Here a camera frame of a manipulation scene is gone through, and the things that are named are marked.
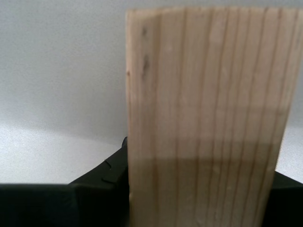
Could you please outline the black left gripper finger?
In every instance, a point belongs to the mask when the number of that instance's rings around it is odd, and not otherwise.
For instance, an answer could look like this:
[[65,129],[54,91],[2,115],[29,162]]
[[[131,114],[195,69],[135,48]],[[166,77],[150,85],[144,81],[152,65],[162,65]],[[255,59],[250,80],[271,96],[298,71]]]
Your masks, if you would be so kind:
[[303,184],[275,172],[263,227],[303,227]]
[[69,184],[1,184],[2,227],[128,227],[127,138]]

